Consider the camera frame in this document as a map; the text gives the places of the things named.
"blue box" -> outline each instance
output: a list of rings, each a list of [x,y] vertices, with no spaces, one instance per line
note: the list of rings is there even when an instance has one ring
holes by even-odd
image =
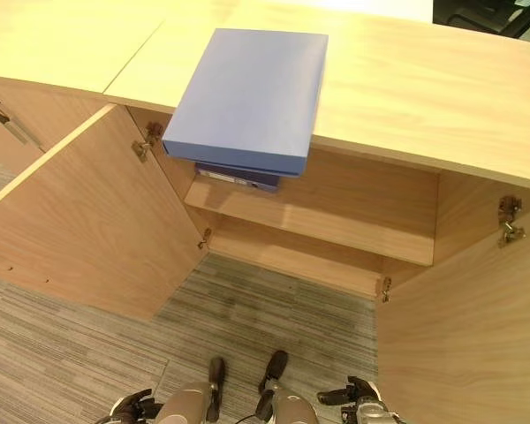
[[[163,135],[167,153],[300,175],[327,46],[323,34],[217,29]]]

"light wood countertop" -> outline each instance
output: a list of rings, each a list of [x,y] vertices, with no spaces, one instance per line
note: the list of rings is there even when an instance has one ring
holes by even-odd
[[[64,17],[43,1],[3,3],[0,76],[163,111],[177,107],[216,27],[329,34],[314,144],[530,187],[529,42],[276,0],[108,0],[88,20],[90,0]]]

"door handle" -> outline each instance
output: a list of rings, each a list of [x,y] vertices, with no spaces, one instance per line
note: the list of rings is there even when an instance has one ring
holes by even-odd
[[[2,124],[2,125],[6,125],[7,122],[10,122],[10,119],[9,119],[7,116],[2,115],[2,114],[0,113],[0,124]]]
[[[37,146],[37,148],[39,148],[43,153],[45,153],[45,150],[42,148],[42,144],[38,140],[29,135],[27,131],[24,130],[16,121],[10,119],[10,117],[1,112],[0,124],[2,124],[22,144],[30,142]]]

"cabinet hinge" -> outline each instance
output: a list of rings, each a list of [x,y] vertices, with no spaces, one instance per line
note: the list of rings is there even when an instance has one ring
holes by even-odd
[[[386,276],[382,280],[382,288],[381,288],[381,300],[382,303],[387,303],[390,298],[390,285],[392,284],[392,279],[389,276]]]
[[[526,237],[524,228],[513,224],[516,214],[522,209],[522,200],[515,196],[504,196],[498,203],[498,224],[502,234],[498,240],[499,247]]]
[[[151,150],[156,142],[163,136],[164,128],[158,122],[150,122],[146,126],[146,130],[148,130],[148,133],[142,143],[137,140],[134,140],[132,143],[132,150],[142,163],[148,159],[148,151]]]
[[[207,228],[204,230],[204,234],[202,235],[202,240],[198,244],[198,248],[202,249],[204,245],[208,244],[208,241],[210,240],[210,236],[212,235],[212,230]]]

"open cabinet door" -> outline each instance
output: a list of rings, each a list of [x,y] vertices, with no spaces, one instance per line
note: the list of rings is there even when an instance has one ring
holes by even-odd
[[[208,249],[123,106],[108,104],[0,192],[0,278],[148,319]]]
[[[530,422],[530,213],[516,224],[378,305],[382,397],[409,423]]]

